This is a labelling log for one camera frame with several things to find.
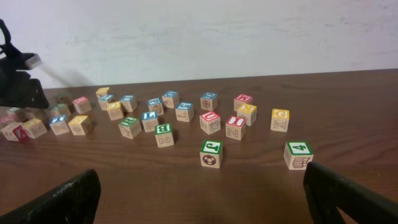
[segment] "letter block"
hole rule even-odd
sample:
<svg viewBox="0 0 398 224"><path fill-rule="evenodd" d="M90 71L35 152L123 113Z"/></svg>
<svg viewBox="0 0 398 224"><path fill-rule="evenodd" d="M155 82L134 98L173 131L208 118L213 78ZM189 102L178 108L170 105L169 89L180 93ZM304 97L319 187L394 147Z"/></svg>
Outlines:
<svg viewBox="0 0 398 224"><path fill-rule="evenodd" d="M73 135L82 136L93 129L93 124L88 116L76 116L69 122L69 128Z"/></svg>
<svg viewBox="0 0 398 224"><path fill-rule="evenodd" d="M193 114L194 114L193 103L181 102L175 108L175 115L177 116L177 121L190 122L191 119L193 118Z"/></svg>
<svg viewBox="0 0 398 224"><path fill-rule="evenodd" d="M284 159L290 170L305 170L313 159L313 152L306 141L288 141Z"/></svg>
<svg viewBox="0 0 398 224"><path fill-rule="evenodd" d="M172 124L160 124L155 127L157 147L174 145Z"/></svg>
<svg viewBox="0 0 398 224"><path fill-rule="evenodd" d="M200 128L207 134L213 134L221 130L221 118L214 111L199 116Z"/></svg>
<svg viewBox="0 0 398 224"><path fill-rule="evenodd" d="M238 108L242 104L252 105L253 104L253 97L245 95L245 94L240 94L237 97L235 97L235 99L234 99L234 110L237 111Z"/></svg>
<svg viewBox="0 0 398 224"><path fill-rule="evenodd" d="M246 125L251 126L257 119L257 106L243 104L237 114L240 118L246 118Z"/></svg>
<svg viewBox="0 0 398 224"><path fill-rule="evenodd" d="M142 113L142 125L144 125L145 132L155 131L155 127L159 125L157 111Z"/></svg>
<svg viewBox="0 0 398 224"><path fill-rule="evenodd" d="M122 120L119 123L119 129L124 137L131 139L134 139L142 131L138 118L132 117Z"/></svg>
<svg viewBox="0 0 398 224"><path fill-rule="evenodd" d="M137 99L134 95L126 95L120 98L123 109L127 112L133 112L137 108Z"/></svg>
<svg viewBox="0 0 398 224"><path fill-rule="evenodd" d="M219 169L223 160L223 143L221 141L204 140L200 151L200 163L204 167Z"/></svg>
<svg viewBox="0 0 398 224"><path fill-rule="evenodd" d="M180 103L180 96L176 91L167 91L162 96L163 103L167 108L175 108Z"/></svg>
<svg viewBox="0 0 398 224"><path fill-rule="evenodd" d="M287 132L289 125L290 111L281 109L272 109L271 130Z"/></svg>
<svg viewBox="0 0 398 224"><path fill-rule="evenodd" d="M225 135L228 138L242 140L246 133L246 118L231 116L225 124Z"/></svg>
<svg viewBox="0 0 398 224"><path fill-rule="evenodd" d="M213 111L218 105L217 93L206 92L200 97L200 107L203 110Z"/></svg>

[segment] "block with yellow letter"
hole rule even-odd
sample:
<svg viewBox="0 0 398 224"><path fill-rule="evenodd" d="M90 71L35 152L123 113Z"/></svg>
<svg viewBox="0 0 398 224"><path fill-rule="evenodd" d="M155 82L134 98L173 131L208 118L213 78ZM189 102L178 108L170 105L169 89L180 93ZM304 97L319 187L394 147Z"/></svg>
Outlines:
<svg viewBox="0 0 398 224"><path fill-rule="evenodd" d="M288 110L273 109L271 118L271 130L287 132L290 112Z"/></svg>
<svg viewBox="0 0 398 224"><path fill-rule="evenodd" d="M69 122L69 128L73 135L81 136L93 129L93 125L88 116L76 116Z"/></svg>
<svg viewBox="0 0 398 224"><path fill-rule="evenodd" d="M257 106L243 104L238 108L238 117L246 118L246 125L251 126L257 119Z"/></svg>

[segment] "wooden block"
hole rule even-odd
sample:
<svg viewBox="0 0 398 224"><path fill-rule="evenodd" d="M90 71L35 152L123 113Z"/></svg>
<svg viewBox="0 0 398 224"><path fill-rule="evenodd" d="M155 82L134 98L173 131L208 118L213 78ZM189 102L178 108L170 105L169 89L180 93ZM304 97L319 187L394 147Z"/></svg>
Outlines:
<svg viewBox="0 0 398 224"><path fill-rule="evenodd" d="M99 88L96 92L97 98L100 99L101 97L103 97L104 95L110 95L109 93L109 87L103 87L103 88Z"/></svg>
<svg viewBox="0 0 398 224"><path fill-rule="evenodd" d="M8 124L1 130L1 132L8 141L22 141L28 138L27 133L20 122Z"/></svg>
<svg viewBox="0 0 398 224"><path fill-rule="evenodd" d="M45 128L43 122L37 118L26 121L22 127L32 139L36 139L47 132L47 128Z"/></svg>
<svg viewBox="0 0 398 224"><path fill-rule="evenodd" d="M246 133L246 118L231 116L225 124L225 135L228 138L242 140Z"/></svg>
<svg viewBox="0 0 398 224"><path fill-rule="evenodd" d="M217 93L205 93L200 97L200 106L203 110L213 111L218 105Z"/></svg>
<svg viewBox="0 0 398 224"><path fill-rule="evenodd" d="M221 130L221 118L213 111L199 116L200 128L207 134L213 134Z"/></svg>
<svg viewBox="0 0 398 224"><path fill-rule="evenodd" d="M154 98L154 99L148 100L148 107L149 107L149 111L156 111L157 115L164 114L161 98Z"/></svg>
<svg viewBox="0 0 398 224"><path fill-rule="evenodd" d="M68 105L66 105L65 103L58 104L57 106L54 106L50 110L51 117L60 116L63 114L65 114L66 116L71 115Z"/></svg>
<svg viewBox="0 0 398 224"><path fill-rule="evenodd" d="M68 121L68 116L66 114L56 116L51 119L50 127L55 135L60 135L70 132L67 121Z"/></svg>
<svg viewBox="0 0 398 224"><path fill-rule="evenodd" d="M181 102L175 108L175 115L177 116L177 121L190 122L193 118L194 110L193 103Z"/></svg>
<svg viewBox="0 0 398 224"><path fill-rule="evenodd" d="M234 110L237 111L238 108L243 105L243 104L253 104L253 97L245 95L245 94L240 94L234 99Z"/></svg>
<svg viewBox="0 0 398 224"><path fill-rule="evenodd" d="M157 147L174 145L172 124L160 124L155 127Z"/></svg>
<svg viewBox="0 0 398 224"><path fill-rule="evenodd" d="M313 152L306 141L288 141L285 145L284 159L290 170L305 170L313 159Z"/></svg>
<svg viewBox="0 0 398 224"><path fill-rule="evenodd" d="M126 138L134 139L142 128L138 118L127 117L119 123L119 129L122 135Z"/></svg>
<svg viewBox="0 0 398 224"><path fill-rule="evenodd" d="M175 108L180 103L180 96L176 91L167 91L162 96L163 104L167 108Z"/></svg>
<svg viewBox="0 0 398 224"><path fill-rule="evenodd" d="M69 122L69 128L73 135L82 136L93 129L93 124L88 116L76 116Z"/></svg>
<svg viewBox="0 0 398 224"><path fill-rule="evenodd" d="M108 113L111 121L124 118L124 112L120 101L108 105Z"/></svg>
<svg viewBox="0 0 398 224"><path fill-rule="evenodd" d="M271 130L287 132L289 126L290 111L272 109Z"/></svg>
<svg viewBox="0 0 398 224"><path fill-rule="evenodd" d="M155 127L159 125L157 111L142 113L142 125L145 132L155 131Z"/></svg>
<svg viewBox="0 0 398 224"><path fill-rule="evenodd" d="M243 104L237 114L240 118L246 118L246 125L251 126L257 119L257 106Z"/></svg>
<svg viewBox="0 0 398 224"><path fill-rule="evenodd" d="M200 163L204 167L219 169L223 160L223 143L221 141L204 140L200 151Z"/></svg>
<svg viewBox="0 0 398 224"><path fill-rule="evenodd" d="M108 110L108 105L113 102L114 102L113 95L104 95L98 100L99 107L101 108L101 110Z"/></svg>
<svg viewBox="0 0 398 224"><path fill-rule="evenodd" d="M120 99L123 109L128 112L133 112L137 108L137 99L134 95L125 95Z"/></svg>

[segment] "block with green letter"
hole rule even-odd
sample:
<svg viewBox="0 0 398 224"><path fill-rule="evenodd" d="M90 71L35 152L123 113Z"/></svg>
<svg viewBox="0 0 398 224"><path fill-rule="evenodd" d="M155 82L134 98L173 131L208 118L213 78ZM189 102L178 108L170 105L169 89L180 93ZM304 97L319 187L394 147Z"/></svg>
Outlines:
<svg viewBox="0 0 398 224"><path fill-rule="evenodd" d="M155 127L157 147L174 145L172 124L160 124Z"/></svg>
<svg viewBox="0 0 398 224"><path fill-rule="evenodd" d="M313 152L306 141L288 141L284 159L290 170L305 170L313 159Z"/></svg>
<svg viewBox="0 0 398 224"><path fill-rule="evenodd" d="M204 140L200 150L201 165L219 169L222 160L223 143L215 140Z"/></svg>

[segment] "wooden table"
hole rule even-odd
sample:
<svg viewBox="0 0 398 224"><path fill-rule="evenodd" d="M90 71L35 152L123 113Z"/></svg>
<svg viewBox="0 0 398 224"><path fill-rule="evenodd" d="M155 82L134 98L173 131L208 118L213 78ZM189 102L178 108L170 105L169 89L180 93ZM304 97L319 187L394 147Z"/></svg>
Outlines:
<svg viewBox="0 0 398 224"><path fill-rule="evenodd" d="M159 149L154 133L121 136L95 96L97 87L46 90L87 96L95 122L87 137L49 131L24 143L0 139L0 215L17 208L86 169L99 175L102 194L95 223L310 223L304 171L289 171L286 141L306 140L319 162L365 187L398 201L398 71L378 70L273 77L229 78L111 86L116 98L134 94L141 119L146 100L167 90L194 103L190 123L167 109L175 145ZM219 95L221 131L199 127L200 96ZM254 97L258 119L242 141L225 136L233 98ZM287 133L270 131L273 108L290 110ZM201 167L204 139L224 142L221 169Z"/></svg>

